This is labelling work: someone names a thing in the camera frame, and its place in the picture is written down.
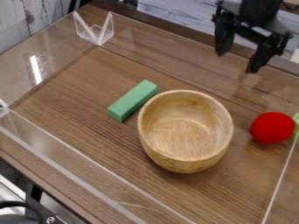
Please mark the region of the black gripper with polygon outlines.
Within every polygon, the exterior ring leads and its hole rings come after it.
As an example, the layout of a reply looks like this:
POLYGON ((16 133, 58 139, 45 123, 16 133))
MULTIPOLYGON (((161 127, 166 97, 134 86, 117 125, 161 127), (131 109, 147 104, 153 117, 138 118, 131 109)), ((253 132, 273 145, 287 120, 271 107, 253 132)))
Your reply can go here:
POLYGON ((255 74, 275 55, 283 54, 287 42, 294 37, 278 21, 282 3, 283 0, 217 1, 217 12, 211 19, 215 24, 215 51, 223 56, 231 50, 235 34, 258 44, 257 52, 247 64, 249 74, 255 74), (254 27, 273 35, 266 38, 253 30, 254 27))

